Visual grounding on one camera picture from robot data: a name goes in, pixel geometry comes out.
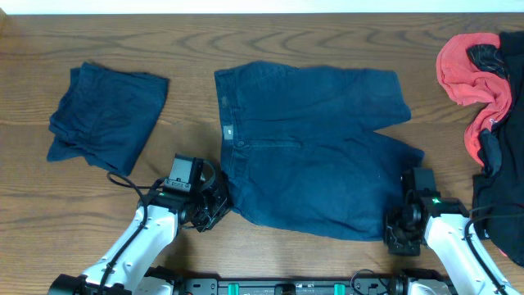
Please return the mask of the navy blue shorts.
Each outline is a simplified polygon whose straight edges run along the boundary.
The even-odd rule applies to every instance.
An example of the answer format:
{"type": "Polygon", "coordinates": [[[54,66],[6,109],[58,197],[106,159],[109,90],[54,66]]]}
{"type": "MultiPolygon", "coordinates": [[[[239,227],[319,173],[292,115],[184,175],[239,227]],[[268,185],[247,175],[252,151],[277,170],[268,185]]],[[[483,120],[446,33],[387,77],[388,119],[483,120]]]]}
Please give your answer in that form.
{"type": "Polygon", "coordinates": [[[374,242],[424,153],[382,134],[411,117],[392,70],[255,61],[215,72],[220,165],[255,225],[374,242]]]}

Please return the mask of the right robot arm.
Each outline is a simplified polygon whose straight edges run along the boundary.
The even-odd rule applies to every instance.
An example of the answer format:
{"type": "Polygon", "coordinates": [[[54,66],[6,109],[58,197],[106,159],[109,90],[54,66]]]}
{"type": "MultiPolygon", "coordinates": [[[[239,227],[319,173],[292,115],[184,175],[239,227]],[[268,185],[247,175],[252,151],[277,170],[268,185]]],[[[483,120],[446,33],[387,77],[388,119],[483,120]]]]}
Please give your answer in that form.
{"type": "Polygon", "coordinates": [[[470,212],[457,198],[443,198],[433,171],[412,168],[400,177],[403,205],[384,218],[383,241],[397,256],[431,249],[448,277],[434,270],[405,270],[392,279],[389,294],[517,294],[484,248],[470,212]]]}

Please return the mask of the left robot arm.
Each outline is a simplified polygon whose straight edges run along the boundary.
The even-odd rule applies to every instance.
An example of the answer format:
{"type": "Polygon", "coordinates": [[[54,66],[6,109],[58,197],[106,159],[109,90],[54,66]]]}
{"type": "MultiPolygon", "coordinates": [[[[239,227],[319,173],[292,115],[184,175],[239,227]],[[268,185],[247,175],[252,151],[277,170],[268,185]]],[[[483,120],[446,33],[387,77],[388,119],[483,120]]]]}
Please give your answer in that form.
{"type": "Polygon", "coordinates": [[[50,294],[173,294],[175,283],[151,264],[181,229],[212,229],[231,208],[230,196],[215,165],[176,155],[170,174],[138,186],[115,172],[106,177],[138,194],[129,227],[104,256],[79,276],[59,275],[50,294]]]}

